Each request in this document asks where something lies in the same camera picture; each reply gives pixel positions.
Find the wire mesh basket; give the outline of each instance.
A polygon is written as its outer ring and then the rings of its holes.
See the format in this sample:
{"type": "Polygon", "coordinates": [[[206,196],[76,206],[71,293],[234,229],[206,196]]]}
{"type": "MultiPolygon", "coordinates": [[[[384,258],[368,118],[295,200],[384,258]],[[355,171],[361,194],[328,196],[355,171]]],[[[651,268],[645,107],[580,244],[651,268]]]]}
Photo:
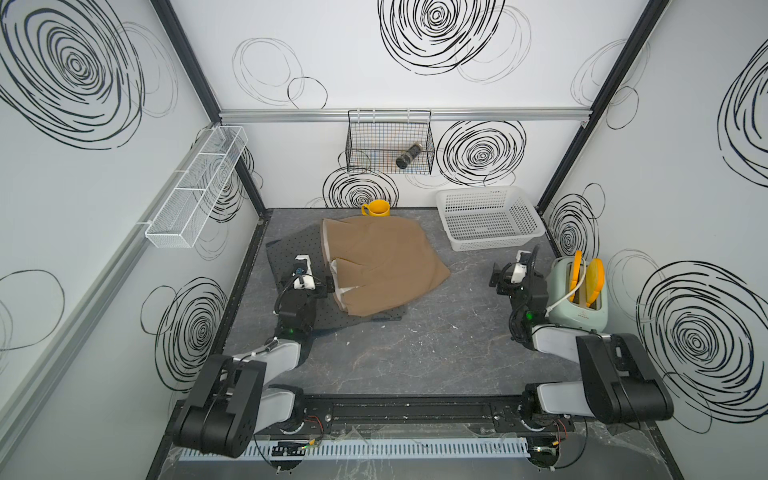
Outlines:
{"type": "Polygon", "coordinates": [[[242,127],[215,127],[157,212],[146,238],[158,248],[191,248],[245,149],[242,127]]]}
{"type": "Polygon", "coordinates": [[[435,142],[431,111],[358,109],[347,112],[347,117],[345,153],[349,172],[366,169],[385,174],[432,173],[435,142]],[[401,168],[398,159],[404,154],[409,163],[401,168]]]}

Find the black metal frame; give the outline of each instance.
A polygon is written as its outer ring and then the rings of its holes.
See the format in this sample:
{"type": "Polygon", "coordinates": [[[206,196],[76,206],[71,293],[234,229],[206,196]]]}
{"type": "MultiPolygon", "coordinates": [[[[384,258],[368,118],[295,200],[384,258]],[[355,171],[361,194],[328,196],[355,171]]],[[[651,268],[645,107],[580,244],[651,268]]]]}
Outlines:
{"type": "Polygon", "coordinates": [[[224,351],[224,344],[227,342],[227,337],[230,335],[230,329],[237,316],[237,310],[240,308],[240,302],[243,301],[245,287],[248,284],[248,279],[253,271],[253,265],[256,262],[256,254],[259,253],[261,243],[264,240],[264,232],[266,232],[266,227],[270,224],[271,218],[272,211],[267,210],[260,218],[256,229],[253,231],[253,236],[250,239],[248,250],[246,250],[245,258],[243,259],[243,264],[240,265],[240,272],[237,273],[235,284],[232,287],[230,299],[227,301],[227,308],[224,309],[224,314],[219,322],[219,328],[216,331],[214,342],[210,347],[210,353],[223,353],[224,351]]]}
{"type": "MultiPolygon", "coordinates": [[[[574,137],[565,156],[563,156],[561,163],[550,180],[549,185],[539,200],[538,210],[540,214],[544,213],[544,210],[546,210],[547,206],[554,198],[558,188],[561,186],[568,171],[581,153],[581,149],[584,147],[587,139],[597,126],[600,117],[605,112],[613,95],[619,88],[621,81],[627,74],[634,59],[639,54],[640,49],[656,25],[656,22],[661,17],[661,14],[664,12],[669,1],[670,0],[650,0],[647,3],[642,16],[627,40],[627,44],[624,46],[611,73],[608,75],[600,93],[595,99],[592,106],[593,114],[591,115],[589,122],[580,129],[574,137]]],[[[176,49],[181,64],[184,66],[209,118],[213,122],[220,121],[219,104],[203,74],[200,64],[197,62],[187,36],[184,34],[184,30],[181,27],[178,17],[170,4],[170,0],[151,0],[151,3],[155,8],[157,16],[160,18],[171,43],[176,49]]],[[[253,182],[253,178],[250,176],[250,173],[242,162],[237,163],[236,172],[240,181],[243,182],[243,186],[253,202],[253,207],[256,209],[262,221],[260,221],[260,224],[253,233],[248,251],[243,260],[240,272],[238,273],[232,295],[227,303],[227,308],[223,315],[220,328],[214,338],[214,344],[211,349],[212,353],[221,353],[223,351],[224,343],[229,335],[248,278],[253,269],[256,255],[261,246],[264,231],[266,230],[266,226],[271,217],[271,210],[266,209],[264,206],[261,196],[256,189],[256,185],[253,182]]],[[[557,253],[557,245],[552,241],[549,232],[548,239],[553,250],[557,253]]],[[[329,432],[335,428],[334,422],[336,423],[336,428],[341,428],[341,425],[352,424],[376,425],[393,423],[402,424],[409,422],[460,422],[476,423],[477,425],[492,427],[494,432],[523,432],[523,430],[520,429],[523,429],[524,427],[516,425],[513,421],[513,418],[515,417],[514,415],[510,415],[509,417],[504,415],[505,408],[509,409],[511,412],[511,409],[514,406],[516,411],[516,405],[519,404],[520,398],[520,396],[309,395],[306,396],[306,401],[307,411],[316,414],[319,419],[325,419],[325,416],[328,414],[332,415],[332,421],[326,422],[329,432]]],[[[162,466],[172,445],[170,436],[171,429],[183,404],[183,401],[179,401],[176,404],[174,413],[168,422],[168,427],[158,446],[150,470],[147,473],[147,480],[155,480],[161,473],[162,466]]],[[[572,429],[573,423],[569,422],[568,427],[569,429],[572,429]]],[[[649,429],[651,438],[654,440],[657,448],[667,461],[672,477],[676,480],[682,480],[682,474],[680,473],[677,464],[674,462],[674,458],[672,457],[664,438],[658,431],[658,428],[654,423],[651,423],[649,424],[649,429]]],[[[530,432],[527,429],[525,430],[525,435],[535,436],[533,432],[530,432]]],[[[542,432],[539,435],[551,435],[551,432],[542,432]]]]}
{"type": "Polygon", "coordinates": [[[661,14],[664,13],[664,9],[669,5],[670,0],[650,0],[637,24],[634,26],[632,34],[627,39],[627,43],[624,44],[624,49],[621,50],[619,58],[616,60],[614,67],[611,69],[611,73],[603,83],[600,93],[594,99],[592,104],[592,115],[589,117],[589,122],[580,128],[576,133],[571,145],[565,151],[563,159],[560,161],[557,170],[554,171],[552,179],[549,180],[547,188],[541,195],[541,199],[538,201],[536,207],[540,214],[543,214],[547,207],[554,199],[555,194],[558,192],[563,180],[571,171],[574,162],[581,153],[581,149],[587,144],[587,140],[592,135],[592,132],[597,127],[603,113],[608,105],[611,103],[616,91],[621,86],[621,82],[632,67],[635,58],[640,54],[640,50],[645,45],[645,41],[648,39],[650,33],[654,30],[656,22],[661,18],[661,14]]]}

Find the gray mat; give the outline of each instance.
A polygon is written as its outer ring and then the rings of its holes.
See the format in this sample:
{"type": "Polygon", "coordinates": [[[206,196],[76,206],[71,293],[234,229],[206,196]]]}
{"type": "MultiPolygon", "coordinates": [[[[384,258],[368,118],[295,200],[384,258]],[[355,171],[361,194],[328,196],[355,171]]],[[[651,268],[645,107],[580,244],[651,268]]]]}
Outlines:
{"type": "MultiPolygon", "coordinates": [[[[264,245],[323,218],[343,219],[358,212],[275,209],[264,245]]],[[[307,361],[275,383],[299,386],[307,393],[508,395],[520,393],[527,383],[581,377],[576,363],[512,342],[507,330],[509,299],[488,288],[493,263],[513,260],[518,248],[539,245],[536,270],[547,275],[554,255],[546,238],[520,247],[455,252],[436,209],[397,208],[392,215],[419,222],[451,276],[409,303],[408,314],[398,322],[361,323],[318,334],[307,361]]],[[[264,245],[227,337],[227,355],[262,346],[274,334],[277,291],[264,245]]]]}
{"type": "MultiPolygon", "coordinates": [[[[266,258],[270,262],[270,269],[278,290],[281,288],[280,281],[293,273],[296,255],[310,256],[312,275],[320,279],[330,276],[320,249],[319,223],[266,245],[266,258]]],[[[405,314],[406,307],[399,306],[371,316],[353,316],[343,312],[331,295],[328,295],[328,298],[317,300],[315,330],[339,329],[371,321],[400,320],[405,314]]]]}

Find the white plastic basket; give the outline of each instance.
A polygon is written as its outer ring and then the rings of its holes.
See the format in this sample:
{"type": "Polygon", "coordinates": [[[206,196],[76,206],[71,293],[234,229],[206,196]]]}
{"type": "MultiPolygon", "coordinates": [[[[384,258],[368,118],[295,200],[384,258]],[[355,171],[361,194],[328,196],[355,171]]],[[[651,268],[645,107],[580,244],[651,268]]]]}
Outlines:
{"type": "Polygon", "coordinates": [[[440,190],[437,209],[457,252],[516,247],[545,232],[536,209],[518,187],[440,190]]]}

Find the white power cord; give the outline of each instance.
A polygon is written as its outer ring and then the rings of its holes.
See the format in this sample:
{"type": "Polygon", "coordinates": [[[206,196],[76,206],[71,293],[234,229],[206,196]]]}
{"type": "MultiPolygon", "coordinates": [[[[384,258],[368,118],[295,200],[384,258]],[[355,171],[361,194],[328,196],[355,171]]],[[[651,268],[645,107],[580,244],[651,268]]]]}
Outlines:
{"type": "Polygon", "coordinates": [[[580,275],[580,277],[581,277],[581,278],[579,278],[579,281],[578,281],[578,283],[576,284],[576,286],[574,287],[574,289],[573,289],[573,290],[571,290],[570,292],[566,293],[566,294],[565,294],[565,296],[564,296],[563,298],[561,298],[560,300],[558,300],[557,302],[555,302],[555,303],[552,303],[550,306],[548,306],[548,307],[547,307],[547,311],[546,311],[546,313],[544,314],[544,317],[549,317],[549,313],[550,313],[552,310],[554,310],[554,308],[555,308],[556,306],[560,305],[560,304],[561,304],[563,301],[565,301],[565,299],[567,299],[567,298],[571,298],[571,295],[573,295],[574,293],[576,293],[576,290],[578,290],[578,289],[579,289],[579,287],[581,287],[581,284],[582,284],[582,283],[584,283],[584,279],[585,279],[585,278],[587,278],[587,264],[586,264],[586,262],[584,261],[584,258],[583,258],[583,257],[581,258],[581,260],[580,260],[580,262],[579,262],[579,269],[581,270],[582,274],[580,275]]]}

